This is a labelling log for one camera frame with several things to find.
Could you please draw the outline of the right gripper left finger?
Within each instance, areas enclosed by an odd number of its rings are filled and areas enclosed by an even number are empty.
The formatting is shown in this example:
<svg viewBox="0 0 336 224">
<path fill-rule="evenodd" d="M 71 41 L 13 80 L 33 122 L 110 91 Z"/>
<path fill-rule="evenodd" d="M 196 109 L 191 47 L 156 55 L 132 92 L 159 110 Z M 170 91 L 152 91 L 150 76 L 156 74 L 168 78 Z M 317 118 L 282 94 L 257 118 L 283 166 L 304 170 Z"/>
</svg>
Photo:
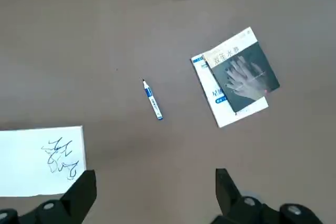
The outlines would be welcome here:
<svg viewBox="0 0 336 224">
<path fill-rule="evenodd" d="M 15 209 L 2 209 L 1 223 L 82 223 L 96 199 L 96 173 L 86 170 L 60 199 L 48 200 L 21 216 Z"/>
</svg>

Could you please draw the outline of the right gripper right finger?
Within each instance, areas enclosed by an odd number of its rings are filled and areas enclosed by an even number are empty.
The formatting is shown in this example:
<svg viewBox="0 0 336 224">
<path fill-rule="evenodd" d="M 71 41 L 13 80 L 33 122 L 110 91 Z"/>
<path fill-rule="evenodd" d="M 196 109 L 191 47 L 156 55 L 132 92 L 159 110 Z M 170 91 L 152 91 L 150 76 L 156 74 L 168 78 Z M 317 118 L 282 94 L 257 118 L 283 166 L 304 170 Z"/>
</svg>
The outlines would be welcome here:
<svg viewBox="0 0 336 224">
<path fill-rule="evenodd" d="M 306 206 L 289 203 L 274 210 L 255 197 L 243 196 L 225 168 L 215 171 L 215 190 L 222 214 L 212 224 L 322 224 Z"/>
</svg>

